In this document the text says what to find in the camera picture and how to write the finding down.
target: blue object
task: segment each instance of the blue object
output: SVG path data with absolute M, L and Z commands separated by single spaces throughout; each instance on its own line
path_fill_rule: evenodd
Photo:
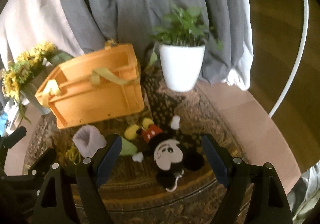
M 4 136 L 7 120 L 8 120 L 8 114 L 4 112 L 0 116 L 0 135 L 2 137 Z
M 228 187 L 230 184 L 228 178 L 228 168 L 226 167 L 223 159 L 220 157 L 220 154 L 217 151 L 217 149 L 220 149 L 220 147 L 215 147 L 215 144 L 218 146 L 212 136 L 204 135 L 202 137 L 203 152 L 207 157 L 211 168 L 213 169 L 217 181 L 223 184 L 225 187 Z
M 116 136 L 117 137 L 115 137 L 115 140 L 112 142 L 111 146 L 109 147 L 108 151 L 106 152 L 104 158 L 102 159 L 97 169 L 96 185 L 98 188 L 108 181 L 112 168 L 115 165 L 116 160 L 118 159 L 119 154 L 121 152 L 122 140 L 120 136 Z

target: gray cloth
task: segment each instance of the gray cloth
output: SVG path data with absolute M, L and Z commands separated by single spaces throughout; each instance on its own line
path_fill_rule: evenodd
M 68 23 L 84 52 L 103 48 L 109 38 L 132 43 L 142 65 L 152 49 L 152 28 L 170 12 L 171 0 L 60 0 Z M 183 6 L 203 7 L 203 20 L 216 29 L 223 42 L 217 50 L 211 37 L 200 78 L 210 83 L 224 80 L 244 52 L 243 0 L 173 0 Z

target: white cable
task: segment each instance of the white cable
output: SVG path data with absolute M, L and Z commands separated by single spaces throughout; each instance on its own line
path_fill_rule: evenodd
M 270 117 L 272 117 L 274 115 L 274 113 L 277 111 L 278 107 L 280 106 L 281 102 L 283 101 L 284 97 L 286 96 L 286 94 L 292 84 L 292 81 L 293 81 L 294 77 L 296 76 L 299 65 L 300 65 L 304 46 L 306 44 L 307 33 L 308 33 L 308 23 L 309 23 L 309 0 L 303 0 L 303 2 L 304 2 L 304 20 L 303 20 L 302 37 L 301 37 L 298 55 L 297 55 L 297 58 L 296 58 L 294 65 L 293 65 L 292 72 L 289 76 L 289 79 L 288 79 L 286 85 L 284 86 L 284 89 L 283 89 L 280 97 L 278 98 L 277 102 L 275 103 L 275 105 L 273 106 L 272 110 L 269 113 Z

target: white glove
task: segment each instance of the white glove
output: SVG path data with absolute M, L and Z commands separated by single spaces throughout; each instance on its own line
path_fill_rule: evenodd
M 135 162 L 139 162 L 141 163 L 143 161 L 143 154 L 142 152 L 139 152 L 135 155 L 132 156 L 132 160 L 135 161 Z
M 73 142 L 83 157 L 93 157 L 99 148 L 107 144 L 100 131 L 91 125 L 81 127 L 73 136 Z

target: artificial sunflower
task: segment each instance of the artificial sunflower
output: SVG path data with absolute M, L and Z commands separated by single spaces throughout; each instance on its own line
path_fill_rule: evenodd
M 3 94 L 20 102 L 21 89 L 44 69 L 43 60 L 54 55 L 56 51 L 58 49 L 53 43 L 41 42 L 30 51 L 19 54 L 15 63 L 9 61 L 8 69 L 2 73 Z

